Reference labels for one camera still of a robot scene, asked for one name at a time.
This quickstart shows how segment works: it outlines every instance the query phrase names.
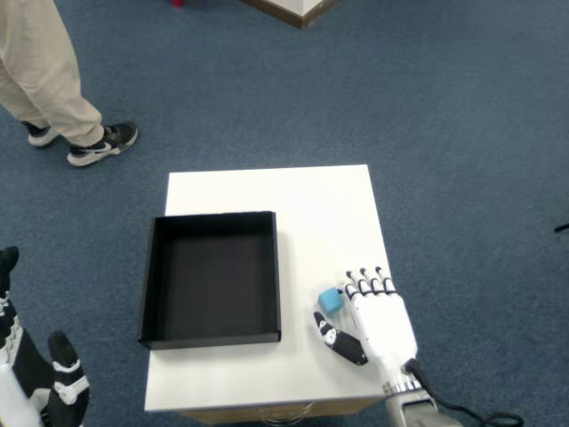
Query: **black cable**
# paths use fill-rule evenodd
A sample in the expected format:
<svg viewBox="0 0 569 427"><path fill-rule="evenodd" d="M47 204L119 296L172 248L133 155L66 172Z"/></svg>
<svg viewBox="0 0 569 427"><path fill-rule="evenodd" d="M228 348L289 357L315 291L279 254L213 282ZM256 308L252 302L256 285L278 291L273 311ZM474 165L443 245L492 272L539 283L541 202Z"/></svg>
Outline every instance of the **black cable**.
<svg viewBox="0 0 569 427"><path fill-rule="evenodd" d="M488 415L486 418L477 414L476 412L468 409L467 407L462 407L460 405L454 405L449 403L443 399L441 399L438 394L436 394L432 387L427 381L427 377L423 373L421 369L421 365L417 359L409 359L407 363L405 363L405 370L417 378L417 381L421 383L421 386L425 391L433 398L438 404L451 409L452 411L460 411L463 412L480 423L480 427L485 427L486 425L491 425L492 427L522 427L524 425L524 418L517 414L511 414L508 412L494 412L493 414ZM500 422L498 420L510 420L507 423Z"/></svg>
<svg viewBox="0 0 569 427"><path fill-rule="evenodd" d="M569 224L560 225L559 227L555 227L555 232L558 233L563 230L569 229Z"/></svg>

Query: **tabletop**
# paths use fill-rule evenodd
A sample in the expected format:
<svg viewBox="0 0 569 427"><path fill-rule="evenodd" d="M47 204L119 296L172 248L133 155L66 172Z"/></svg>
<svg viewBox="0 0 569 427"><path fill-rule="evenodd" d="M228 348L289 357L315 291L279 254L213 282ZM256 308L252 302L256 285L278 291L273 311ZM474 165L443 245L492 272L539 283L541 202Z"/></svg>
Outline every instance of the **tabletop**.
<svg viewBox="0 0 569 427"><path fill-rule="evenodd" d="M166 215L267 210L276 213L282 341L151 351L146 410L382 397L376 368L329 350L312 316L346 270L389 273L367 166L170 174ZM355 333L347 309L330 321Z"/></svg>

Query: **black sneaker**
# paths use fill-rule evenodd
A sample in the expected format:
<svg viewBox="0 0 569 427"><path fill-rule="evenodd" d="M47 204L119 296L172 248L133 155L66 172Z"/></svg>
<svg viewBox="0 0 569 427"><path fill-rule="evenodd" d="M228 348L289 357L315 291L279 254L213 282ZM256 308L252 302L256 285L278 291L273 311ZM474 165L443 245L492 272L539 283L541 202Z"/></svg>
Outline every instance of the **black sneaker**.
<svg viewBox="0 0 569 427"><path fill-rule="evenodd" d="M34 147L42 149L50 145L53 140L60 136L57 131L50 126L40 129L29 122L22 122L28 128L28 142Z"/></svg>
<svg viewBox="0 0 569 427"><path fill-rule="evenodd" d="M139 130L133 122L105 126L102 139L90 147L69 147L68 161L73 166L87 166L106 156L118 155L136 141Z"/></svg>

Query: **black box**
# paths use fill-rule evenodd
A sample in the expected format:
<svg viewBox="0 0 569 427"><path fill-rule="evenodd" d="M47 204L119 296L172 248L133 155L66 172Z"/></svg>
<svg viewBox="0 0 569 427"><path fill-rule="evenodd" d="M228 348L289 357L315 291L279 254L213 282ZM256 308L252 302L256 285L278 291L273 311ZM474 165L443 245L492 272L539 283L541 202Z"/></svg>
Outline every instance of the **black box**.
<svg viewBox="0 0 569 427"><path fill-rule="evenodd" d="M155 218L139 341L152 350L279 342L273 212Z"/></svg>

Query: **blue cube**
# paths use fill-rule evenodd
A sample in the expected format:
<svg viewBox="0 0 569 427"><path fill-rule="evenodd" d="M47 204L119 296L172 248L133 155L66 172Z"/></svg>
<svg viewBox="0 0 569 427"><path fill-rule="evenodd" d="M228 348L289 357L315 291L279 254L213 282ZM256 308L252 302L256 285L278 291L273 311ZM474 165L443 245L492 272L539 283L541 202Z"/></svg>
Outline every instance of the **blue cube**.
<svg viewBox="0 0 569 427"><path fill-rule="evenodd" d="M318 296L318 305L326 316L330 316L344 306L344 300L338 293L338 289L331 287Z"/></svg>

